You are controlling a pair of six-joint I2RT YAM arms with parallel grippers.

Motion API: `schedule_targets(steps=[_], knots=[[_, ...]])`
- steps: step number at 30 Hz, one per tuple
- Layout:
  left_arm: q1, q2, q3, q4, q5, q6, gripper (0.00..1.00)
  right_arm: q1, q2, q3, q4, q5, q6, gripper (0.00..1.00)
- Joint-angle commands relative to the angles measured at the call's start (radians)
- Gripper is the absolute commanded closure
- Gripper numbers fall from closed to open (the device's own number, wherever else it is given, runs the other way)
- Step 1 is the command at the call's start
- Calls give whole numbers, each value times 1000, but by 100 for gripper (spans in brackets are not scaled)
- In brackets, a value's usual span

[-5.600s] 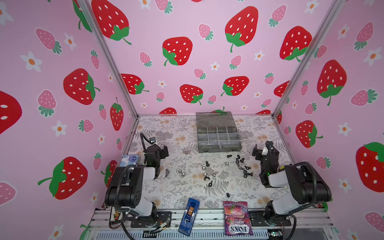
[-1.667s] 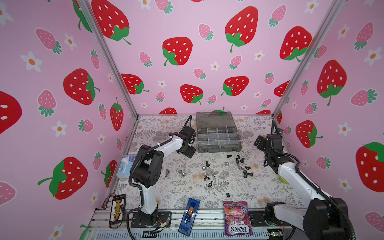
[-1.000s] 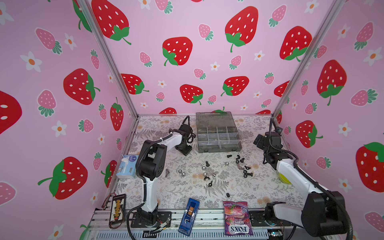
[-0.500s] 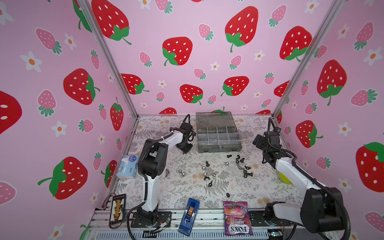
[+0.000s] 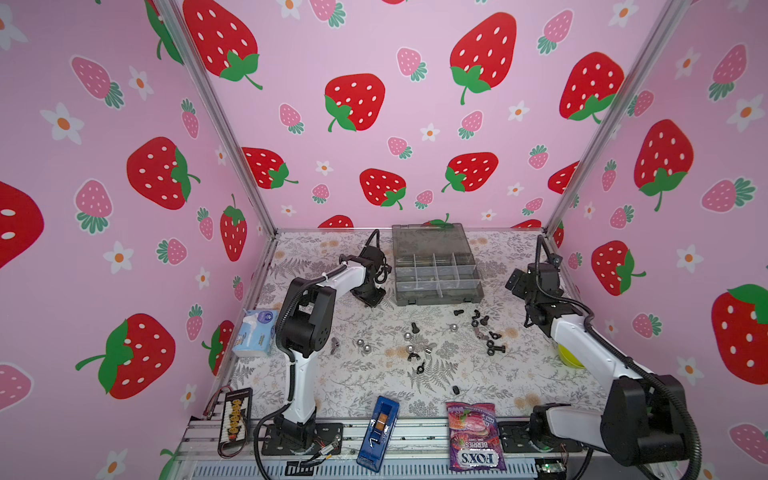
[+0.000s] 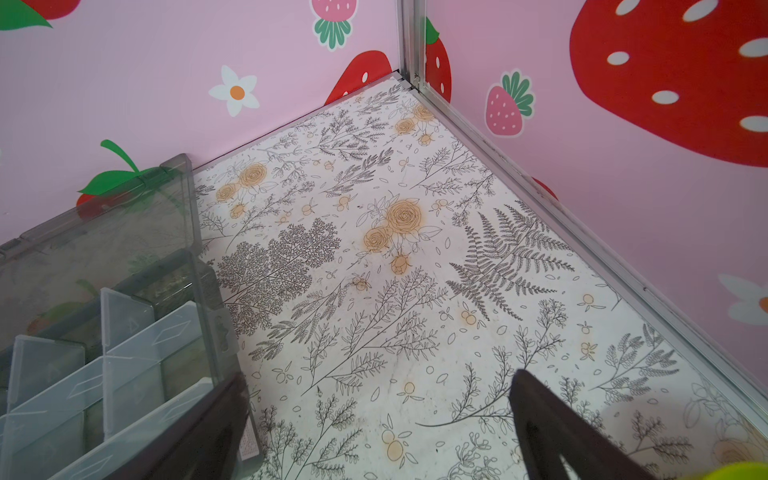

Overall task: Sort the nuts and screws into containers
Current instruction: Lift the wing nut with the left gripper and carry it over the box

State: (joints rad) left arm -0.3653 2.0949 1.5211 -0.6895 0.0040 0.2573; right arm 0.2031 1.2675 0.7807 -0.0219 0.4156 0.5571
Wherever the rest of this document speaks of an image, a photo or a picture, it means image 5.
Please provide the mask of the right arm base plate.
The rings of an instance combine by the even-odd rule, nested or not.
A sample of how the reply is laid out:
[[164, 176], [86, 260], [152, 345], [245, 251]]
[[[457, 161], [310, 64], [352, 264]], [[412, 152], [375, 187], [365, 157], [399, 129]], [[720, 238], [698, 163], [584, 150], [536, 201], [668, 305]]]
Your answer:
[[523, 420], [501, 421], [499, 438], [507, 454], [555, 454], [579, 453], [584, 447], [576, 441], [561, 439], [547, 434], [531, 435], [529, 422]]

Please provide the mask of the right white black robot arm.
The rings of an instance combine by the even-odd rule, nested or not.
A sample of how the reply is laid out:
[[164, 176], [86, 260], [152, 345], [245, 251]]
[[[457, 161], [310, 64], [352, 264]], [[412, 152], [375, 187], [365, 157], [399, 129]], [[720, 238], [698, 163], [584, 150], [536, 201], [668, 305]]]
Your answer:
[[536, 407], [528, 423], [534, 445], [545, 437], [573, 440], [640, 470], [686, 461], [685, 478], [698, 477], [701, 438], [678, 380], [647, 370], [599, 334], [593, 311], [564, 297], [555, 265], [534, 262], [517, 269], [506, 288], [524, 300], [526, 326], [538, 327], [574, 354], [608, 394], [601, 412], [564, 403]]

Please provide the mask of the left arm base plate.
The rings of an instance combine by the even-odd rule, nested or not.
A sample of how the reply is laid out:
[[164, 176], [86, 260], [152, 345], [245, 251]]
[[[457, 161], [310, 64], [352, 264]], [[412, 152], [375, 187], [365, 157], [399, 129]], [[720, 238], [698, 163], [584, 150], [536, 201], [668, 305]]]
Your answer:
[[268, 425], [259, 436], [260, 454], [267, 457], [314, 455], [329, 448], [329, 454], [341, 452], [343, 423], [311, 424], [310, 429], [294, 430]]

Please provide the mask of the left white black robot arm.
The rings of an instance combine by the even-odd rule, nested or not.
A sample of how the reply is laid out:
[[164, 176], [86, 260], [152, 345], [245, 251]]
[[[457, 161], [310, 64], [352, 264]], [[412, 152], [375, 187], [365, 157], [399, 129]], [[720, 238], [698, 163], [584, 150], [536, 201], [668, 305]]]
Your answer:
[[350, 293], [369, 307], [377, 306], [390, 272], [384, 252], [365, 246], [357, 256], [342, 255], [330, 272], [313, 279], [297, 277], [289, 284], [275, 336], [275, 346], [286, 357], [286, 395], [271, 418], [277, 437], [290, 448], [306, 450], [314, 441], [316, 361], [331, 337], [336, 300]]

